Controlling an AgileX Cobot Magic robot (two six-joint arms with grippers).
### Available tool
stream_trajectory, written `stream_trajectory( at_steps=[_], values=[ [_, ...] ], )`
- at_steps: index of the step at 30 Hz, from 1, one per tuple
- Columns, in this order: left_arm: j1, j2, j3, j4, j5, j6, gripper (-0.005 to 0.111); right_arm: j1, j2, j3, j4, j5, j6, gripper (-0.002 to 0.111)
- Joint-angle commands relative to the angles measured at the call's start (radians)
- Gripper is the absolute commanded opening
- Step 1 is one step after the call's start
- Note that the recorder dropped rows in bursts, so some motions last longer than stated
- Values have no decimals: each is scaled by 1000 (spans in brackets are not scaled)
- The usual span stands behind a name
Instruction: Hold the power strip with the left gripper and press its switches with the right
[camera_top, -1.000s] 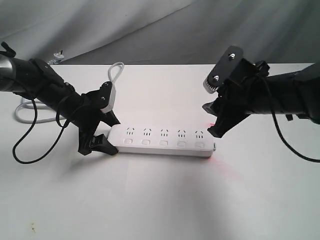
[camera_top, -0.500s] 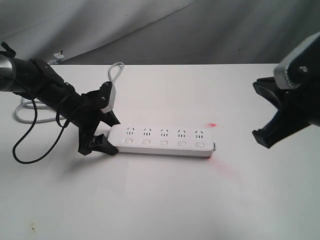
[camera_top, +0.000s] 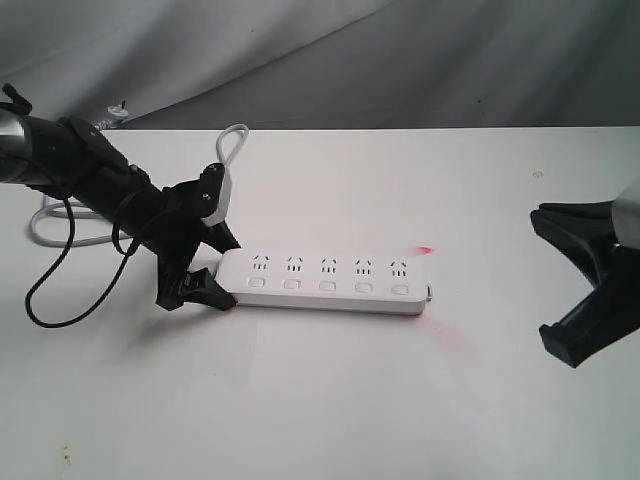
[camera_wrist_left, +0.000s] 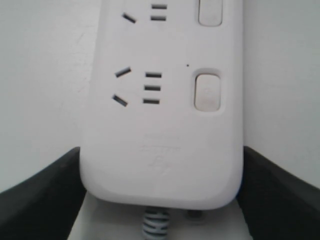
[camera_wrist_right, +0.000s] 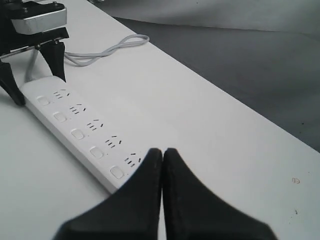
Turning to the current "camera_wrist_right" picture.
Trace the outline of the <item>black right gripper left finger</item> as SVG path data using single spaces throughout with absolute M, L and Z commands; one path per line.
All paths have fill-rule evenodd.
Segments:
M 97 206 L 62 224 L 55 239 L 158 239 L 162 162 L 161 150 L 151 148 L 120 189 Z

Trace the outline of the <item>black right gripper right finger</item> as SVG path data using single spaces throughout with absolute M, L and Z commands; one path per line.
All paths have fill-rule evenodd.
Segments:
M 189 169 L 175 148 L 165 151 L 162 198 L 168 240 L 275 240 L 271 228 L 229 205 Z

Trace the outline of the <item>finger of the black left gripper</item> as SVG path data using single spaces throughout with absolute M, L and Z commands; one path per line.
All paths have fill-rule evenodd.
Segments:
M 16 105 L 25 105 L 25 97 L 17 86 L 11 65 L 8 62 L 0 62 L 0 86 L 8 93 Z
M 64 68 L 65 44 L 60 41 L 50 41 L 41 45 L 39 51 L 45 59 L 52 75 L 66 82 Z

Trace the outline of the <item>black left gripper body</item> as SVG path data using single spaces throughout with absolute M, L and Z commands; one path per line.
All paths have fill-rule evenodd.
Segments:
M 34 47 L 40 50 L 41 45 L 69 38 L 64 26 L 32 35 L 17 33 L 11 20 L 21 20 L 45 13 L 52 13 L 66 8 L 64 4 L 52 0 L 39 3 L 35 0 L 2 0 L 0 2 L 0 55 L 5 56 L 19 49 Z

